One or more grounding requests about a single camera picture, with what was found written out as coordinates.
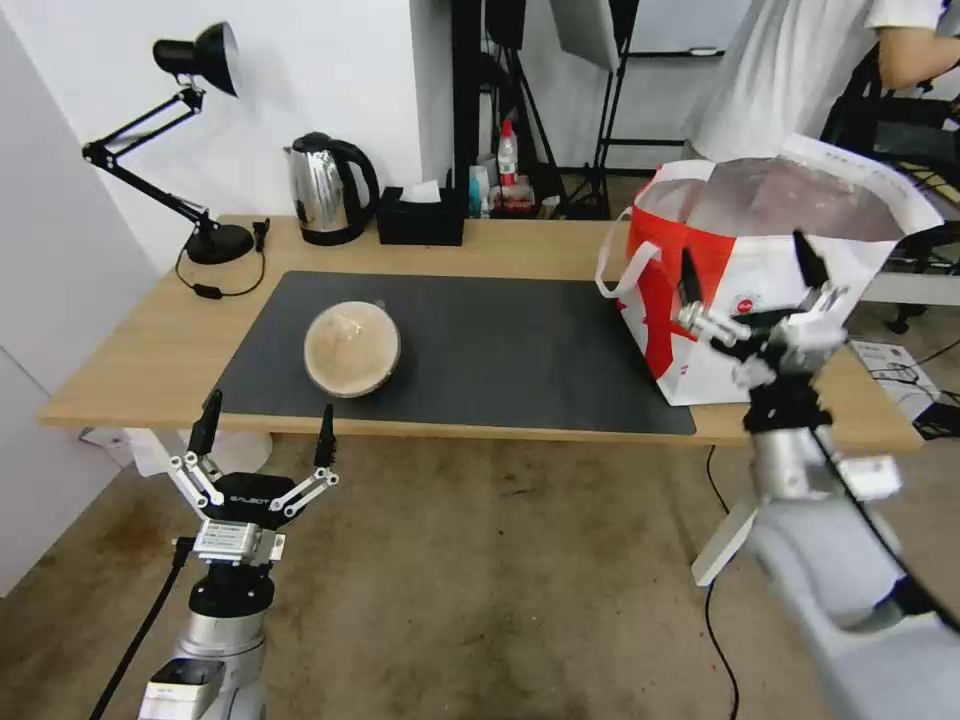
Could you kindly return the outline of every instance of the black desk lamp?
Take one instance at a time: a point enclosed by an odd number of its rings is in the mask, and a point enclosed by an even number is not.
[[[161,70],[177,79],[180,92],[119,130],[84,145],[83,157],[87,162],[106,170],[192,222],[193,234],[187,240],[186,251],[193,262],[217,265],[235,260],[253,248],[253,236],[249,230],[239,225],[221,225],[211,220],[207,208],[164,192],[120,167],[118,162],[128,152],[200,113],[204,91],[194,85],[195,76],[200,75],[214,87],[236,97],[240,76],[233,31],[227,23],[217,23],[200,33],[194,42],[157,40],[153,45],[153,59]],[[150,132],[128,135],[138,125],[181,102],[187,106],[183,115]],[[125,144],[111,149],[111,146],[115,147],[120,143]]]

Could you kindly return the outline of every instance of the beige bowl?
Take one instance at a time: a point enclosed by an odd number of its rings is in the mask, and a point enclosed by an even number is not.
[[[400,333],[380,307],[345,302],[317,315],[303,341],[307,374],[334,397],[359,397],[380,387],[400,358]]]

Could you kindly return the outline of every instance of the kettle lid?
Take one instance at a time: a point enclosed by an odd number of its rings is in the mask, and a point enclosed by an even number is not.
[[[332,138],[326,133],[311,132],[298,137],[291,147],[295,152],[319,152],[328,149],[332,143]]]

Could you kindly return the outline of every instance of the white shirt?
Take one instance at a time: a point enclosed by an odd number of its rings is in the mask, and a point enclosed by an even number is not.
[[[714,162],[775,157],[819,136],[876,28],[936,29],[941,0],[754,0],[685,127]]]

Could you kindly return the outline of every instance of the tissue box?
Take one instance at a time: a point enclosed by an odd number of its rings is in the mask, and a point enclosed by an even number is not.
[[[400,199],[403,188],[387,187],[377,203],[377,232],[383,245],[463,245],[463,215],[454,191],[440,188],[440,202]]]

